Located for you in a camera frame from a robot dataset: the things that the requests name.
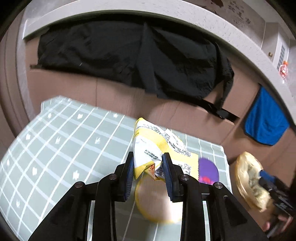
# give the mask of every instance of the orange bottle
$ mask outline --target orange bottle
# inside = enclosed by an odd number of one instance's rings
[[[285,79],[288,74],[288,62],[284,61],[283,64],[279,67],[280,76]]]

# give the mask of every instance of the black object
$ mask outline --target black object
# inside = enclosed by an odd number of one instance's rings
[[[289,194],[290,201],[293,204],[296,204],[296,175],[294,174],[294,178],[290,189],[286,191]],[[272,241],[295,241],[296,237],[296,215],[294,216],[291,224],[286,228],[283,233],[271,237],[270,240]]]
[[[10,229],[6,223],[4,217],[0,212],[0,237],[1,241],[19,241],[13,231]]]
[[[17,15],[31,2],[32,0],[10,0],[1,2],[0,7],[0,41],[5,32],[15,20]]]
[[[109,18],[51,27],[40,37],[38,65],[121,82],[228,116],[222,106],[234,72],[216,42],[172,21]],[[217,103],[204,101],[220,82],[223,94]]]
[[[274,183],[261,177],[259,185],[269,192],[270,197],[274,201],[273,204],[278,208],[278,212],[270,220],[269,230],[265,232],[267,237],[270,238],[284,225],[284,222],[278,219],[278,214],[282,213],[283,215],[294,217],[296,214],[295,204],[290,199],[290,189],[277,177],[274,177]]]
[[[181,241],[205,241],[202,201],[207,201],[211,241],[267,241],[268,238],[220,182],[199,183],[183,174],[168,153],[163,155],[163,169],[168,195],[173,202],[183,202]],[[133,179],[133,153],[115,173],[98,183],[76,182],[49,212],[29,241],[86,241],[90,203],[95,200],[93,241],[116,241],[114,202],[125,202]]]

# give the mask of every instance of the purple round object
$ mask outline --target purple round object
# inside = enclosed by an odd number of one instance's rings
[[[198,181],[210,185],[219,181],[216,165],[207,158],[198,159]]]

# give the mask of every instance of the metal knob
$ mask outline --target metal knob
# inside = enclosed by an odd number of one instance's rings
[[[218,188],[218,189],[221,189],[223,187],[223,184],[220,183],[220,182],[216,182],[215,187]]]
[[[76,188],[81,188],[83,186],[83,182],[76,182],[74,185]]]
[[[187,180],[190,178],[190,176],[187,175],[187,174],[182,174],[182,175],[180,175],[180,178],[181,178],[183,181],[187,181]]]
[[[112,174],[109,175],[109,179],[110,180],[115,180],[115,179],[117,179],[117,175],[115,173],[112,173]]]

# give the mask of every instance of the table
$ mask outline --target table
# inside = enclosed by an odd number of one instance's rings
[[[0,166],[0,211],[9,227],[27,241],[38,224],[76,182],[99,181],[113,173],[132,151],[135,119],[63,96],[46,100],[41,113],[11,144]],[[219,181],[231,191],[229,165],[223,147],[172,130],[189,151],[208,158]],[[179,240],[181,222],[152,223],[134,201],[137,180],[126,203],[116,203],[118,240]],[[88,241],[91,241],[94,201]],[[206,238],[209,220],[204,202]]]

